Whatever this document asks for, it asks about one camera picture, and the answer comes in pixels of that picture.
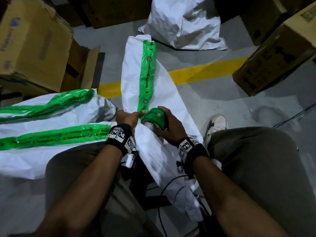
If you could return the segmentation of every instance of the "hand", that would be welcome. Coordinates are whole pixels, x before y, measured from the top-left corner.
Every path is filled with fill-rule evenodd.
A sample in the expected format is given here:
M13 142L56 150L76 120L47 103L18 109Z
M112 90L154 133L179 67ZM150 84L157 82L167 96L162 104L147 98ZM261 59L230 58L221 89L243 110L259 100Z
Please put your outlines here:
M170 144L178 147L178 141L184 137L188 137L181 121L179 121L166 107L158 106L158 108L162 109L166 113L169 122L169 129L167 131L163 131L157 128L155 133L162 136Z
M146 111L142 110L140 112L128 113L125 111L118 111L116 113L116 122L117 124L128 124L131 127L132 136L135 135L135 128L138 123L138 119L145 115Z

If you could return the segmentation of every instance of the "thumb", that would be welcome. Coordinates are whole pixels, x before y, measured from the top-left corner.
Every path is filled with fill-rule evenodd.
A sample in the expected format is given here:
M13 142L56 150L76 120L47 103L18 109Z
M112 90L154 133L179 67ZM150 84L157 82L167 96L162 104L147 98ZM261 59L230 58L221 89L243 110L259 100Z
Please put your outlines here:
M157 136L162 136L163 138L166 138L166 136L168 135L168 131L163 131L162 129L156 128L155 134Z
M142 110L142 111L140 111L140 112L137 112L137 116L138 116L138 118L139 118L139 117L144 116L144 115L145 115L145 113L146 113L146 111L145 111L145 110Z

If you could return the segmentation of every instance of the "trousers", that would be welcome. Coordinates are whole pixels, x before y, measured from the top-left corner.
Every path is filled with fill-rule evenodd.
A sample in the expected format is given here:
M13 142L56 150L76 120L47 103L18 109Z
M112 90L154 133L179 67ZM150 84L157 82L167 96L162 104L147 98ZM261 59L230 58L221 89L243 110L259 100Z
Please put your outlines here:
M104 142L81 145L49 161L45 173L46 209L61 198L103 147ZM207 149L211 158L222 163L223 173L291 237L316 236L315 195L296 144L287 134L265 127L217 131ZM105 236L162 236L119 178L105 200L105 210L100 217L106 223L102 228ZM225 236L215 216L209 224L214 236Z

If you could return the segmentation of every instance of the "yellow floor line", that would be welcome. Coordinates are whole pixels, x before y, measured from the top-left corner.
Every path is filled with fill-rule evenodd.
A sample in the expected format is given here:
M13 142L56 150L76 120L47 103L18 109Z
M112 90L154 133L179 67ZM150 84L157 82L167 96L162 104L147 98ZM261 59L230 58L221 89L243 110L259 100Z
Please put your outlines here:
M232 75L234 71L240 68L247 59L248 57L242 57L223 62L215 62L201 66L169 71L169 75L176 85ZM105 98L121 96L121 81L100 85L98 88L98 94L104 96Z

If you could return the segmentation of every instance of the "person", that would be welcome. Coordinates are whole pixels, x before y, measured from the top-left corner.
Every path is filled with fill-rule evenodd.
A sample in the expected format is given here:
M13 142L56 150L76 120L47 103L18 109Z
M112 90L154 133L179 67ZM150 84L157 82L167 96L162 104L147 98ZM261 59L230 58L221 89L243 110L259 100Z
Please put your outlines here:
M157 135L180 150L187 147L182 144L191 139L182 123L169 109L159 108L168 116L169 129L157 130ZM51 159L46 168L48 211L34 237L162 236L116 176L129 141L110 138L117 130L132 139L143 115L119 111L118 126L106 142L81 145ZM287 134L266 127L229 130L219 114L211 118L205 140L207 152L190 142L195 149L183 160L212 211L211 222L205 223L212 236L316 236L315 197ZM222 163L222 170L212 159Z

